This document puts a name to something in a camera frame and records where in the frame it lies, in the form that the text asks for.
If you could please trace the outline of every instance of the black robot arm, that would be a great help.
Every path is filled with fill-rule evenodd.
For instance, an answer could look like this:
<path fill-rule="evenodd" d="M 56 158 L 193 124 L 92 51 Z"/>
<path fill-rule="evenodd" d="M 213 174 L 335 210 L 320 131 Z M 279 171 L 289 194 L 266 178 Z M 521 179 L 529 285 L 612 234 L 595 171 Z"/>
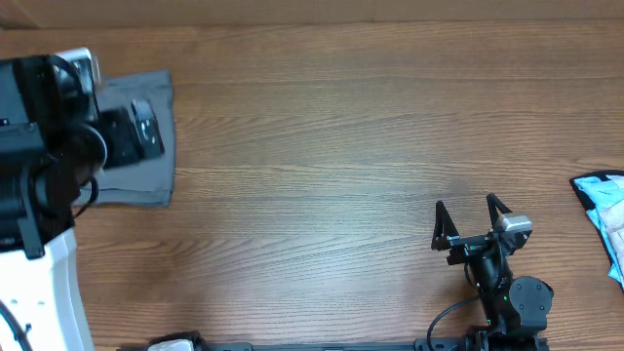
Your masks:
<path fill-rule="evenodd" d="M 87 49 L 0 60 L 0 254 L 42 257 L 97 171 L 164 153 L 150 103 L 101 111 L 98 84 Z"/>
<path fill-rule="evenodd" d="M 546 315 L 552 307 L 554 292 L 537 278 L 514 279 L 506 258 L 525 245 L 532 223 L 526 215 L 512 213 L 494 194 L 487 195 L 487 206 L 491 220 L 488 233 L 461 238 L 447 208 L 439 201 L 431 243 L 432 250 L 448 251 L 449 265 L 464 264 L 466 279 L 471 285 L 474 281 L 476 297 L 483 305 L 487 326 L 471 327 L 454 343 L 437 342 L 441 347 L 435 347 L 436 342 L 428 335 L 427 340 L 416 341 L 416 350 L 423 346 L 431 351 L 445 351 L 447 346 L 465 351 L 549 349 L 546 339 L 538 338 L 537 334 L 547 327 Z"/>

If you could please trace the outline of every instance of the wood grain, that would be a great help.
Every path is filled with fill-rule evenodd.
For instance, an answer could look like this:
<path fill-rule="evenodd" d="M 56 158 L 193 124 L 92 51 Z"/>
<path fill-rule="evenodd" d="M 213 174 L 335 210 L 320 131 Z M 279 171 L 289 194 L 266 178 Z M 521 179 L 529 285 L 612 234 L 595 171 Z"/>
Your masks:
<path fill-rule="evenodd" d="M 463 235 L 486 195 L 534 232 L 510 261 L 556 291 L 555 350 L 618 350 L 624 298 L 567 180 L 624 167 L 624 21 L 12 31 L 2 57 L 89 46 L 105 75 L 168 68 L 168 209 L 78 222 L 99 350 L 211 341 L 407 341 L 473 292 L 429 249 L 434 204 Z M 436 335 L 482 323 L 478 305 Z"/>

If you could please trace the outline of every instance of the gray towel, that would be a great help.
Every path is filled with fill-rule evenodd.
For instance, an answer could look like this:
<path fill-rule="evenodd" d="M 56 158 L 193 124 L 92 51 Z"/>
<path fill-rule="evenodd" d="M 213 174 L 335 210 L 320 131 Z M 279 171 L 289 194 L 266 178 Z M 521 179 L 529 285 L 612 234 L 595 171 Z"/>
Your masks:
<path fill-rule="evenodd" d="M 133 99 L 147 99 L 151 102 L 165 145 L 165 154 L 154 160 L 97 174 L 97 203 L 166 207 L 171 202 L 176 169 L 174 92 L 169 71 L 106 79 L 104 88 L 97 93 L 100 110 L 120 105 L 126 105 L 130 110 Z M 90 194 L 91 188 L 85 186 L 75 205 L 87 202 Z"/>

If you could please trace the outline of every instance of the black cable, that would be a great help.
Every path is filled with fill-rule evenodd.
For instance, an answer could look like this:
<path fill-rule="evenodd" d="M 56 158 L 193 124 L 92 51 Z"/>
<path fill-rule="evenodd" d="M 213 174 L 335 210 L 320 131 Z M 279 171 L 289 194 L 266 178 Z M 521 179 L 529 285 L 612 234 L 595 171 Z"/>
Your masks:
<path fill-rule="evenodd" d="M 461 302 L 455 303 L 453 306 L 447 308 L 446 310 L 444 310 L 441 314 L 438 315 L 438 317 L 436 317 L 436 319 L 433 320 L 433 322 L 431 322 L 431 325 L 429 325 L 429 330 L 427 330 L 427 346 L 429 346 L 429 351 L 436 351 L 436 349 L 433 347 L 433 344 L 431 343 L 431 333 L 433 332 L 433 328 L 436 327 L 436 324 L 438 322 L 440 322 L 441 319 L 443 319 L 448 313 L 459 309 L 471 302 L 476 301 L 477 299 L 479 299 L 479 296 L 472 296 L 468 299 L 465 299 Z"/>
<path fill-rule="evenodd" d="M 9 328 L 11 328 L 11 332 L 13 332 L 13 338 L 19 343 L 21 350 L 32 351 L 32 347 L 30 346 L 30 342 L 28 342 L 26 333 L 21 328 L 16 316 L 11 313 L 9 308 L 2 301 L 0 301 L 0 315 L 4 317 L 5 321 L 7 321 Z"/>
<path fill-rule="evenodd" d="M 476 288 L 472 279 L 470 279 L 470 274 L 468 273 L 468 261 L 464 262 L 464 275 L 466 276 L 466 282 L 468 282 L 471 287 Z"/>
<path fill-rule="evenodd" d="M 92 177 L 91 178 L 91 196 L 89 197 L 89 201 L 87 201 L 87 203 L 83 205 L 80 208 L 80 210 L 78 210 L 78 213 L 74 215 L 74 219 L 78 218 L 78 216 L 80 216 L 84 211 L 86 211 L 89 208 L 89 206 L 92 205 L 98 199 L 98 195 L 99 195 L 98 181 L 96 180 L 95 177 Z"/>
<path fill-rule="evenodd" d="M 492 288 L 492 293 L 496 292 L 500 282 L 503 281 L 503 265 L 505 264 L 505 256 L 503 255 L 503 248 L 500 246 L 500 241 L 496 240 L 496 244 L 498 247 L 498 278 L 496 278 L 496 284 L 494 284 L 494 288 Z"/>

